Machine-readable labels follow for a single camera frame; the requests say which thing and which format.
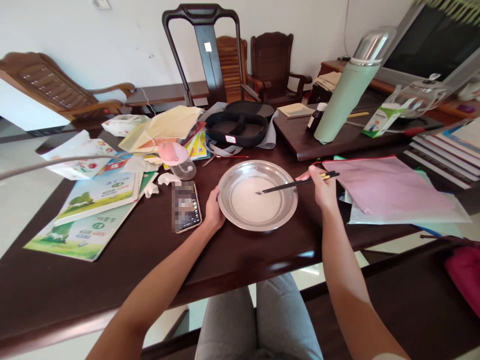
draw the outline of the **chopsticks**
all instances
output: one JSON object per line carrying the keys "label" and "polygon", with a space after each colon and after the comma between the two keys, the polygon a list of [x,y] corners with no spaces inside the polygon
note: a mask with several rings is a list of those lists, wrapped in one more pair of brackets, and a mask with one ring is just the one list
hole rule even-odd
{"label": "chopsticks", "polygon": [[[329,171],[329,172],[323,173],[321,175],[321,177],[323,178],[323,180],[326,180],[326,179],[337,177],[338,175],[340,175],[340,173],[335,172],[335,171]],[[262,194],[271,193],[271,192],[278,191],[278,190],[293,188],[293,187],[303,185],[303,184],[309,184],[309,183],[312,183],[312,182],[313,182],[312,178],[309,178],[307,180],[294,181],[294,182],[290,182],[290,183],[285,184],[285,185],[271,187],[271,188],[263,190],[263,191],[257,191],[255,194],[262,195]]]}

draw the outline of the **small brown bottle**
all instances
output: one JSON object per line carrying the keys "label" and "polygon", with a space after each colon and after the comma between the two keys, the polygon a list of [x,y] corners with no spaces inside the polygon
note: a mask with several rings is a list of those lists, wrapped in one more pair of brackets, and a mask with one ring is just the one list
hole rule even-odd
{"label": "small brown bottle", "polygon": [[314,133],[317,127],[319,126],[320,120],[322,119],[322,115],[324,114],[325,109],[327,108],[327,103],[326,102],[321,102],[318,104],[316,107],[316,110],[313,112],[313,114],[310,117],[310,121],[308,122],[306,126],[306,130]]}

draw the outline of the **green thermos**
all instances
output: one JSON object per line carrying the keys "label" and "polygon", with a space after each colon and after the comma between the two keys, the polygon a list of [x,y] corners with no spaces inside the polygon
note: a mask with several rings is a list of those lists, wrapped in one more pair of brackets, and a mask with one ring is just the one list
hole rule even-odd
{"label": "green thermos", "polygon": [[319,142],[326,144],[335,139],[379,70],[385,51],[395,34],[393,27],[379,27],[361,38],[313,134]]}

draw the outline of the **smartphone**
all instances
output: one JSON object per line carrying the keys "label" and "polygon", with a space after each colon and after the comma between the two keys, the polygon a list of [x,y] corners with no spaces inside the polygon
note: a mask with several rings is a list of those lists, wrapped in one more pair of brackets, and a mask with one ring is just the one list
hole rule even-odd
{"label": "smartphone", "polygon": [[173,181],[171,191],[172,230],[180,234],[199,226],[203,219],[195,182]]}

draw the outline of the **television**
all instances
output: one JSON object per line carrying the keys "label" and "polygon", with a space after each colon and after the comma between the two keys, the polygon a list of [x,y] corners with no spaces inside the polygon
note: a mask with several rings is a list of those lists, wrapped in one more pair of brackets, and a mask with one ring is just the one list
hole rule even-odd
{"label": "television", "polygon": [[425,4],[410,7],[375,79],[403,86],[433,73],[455,92],[480,71],[480,28]]}

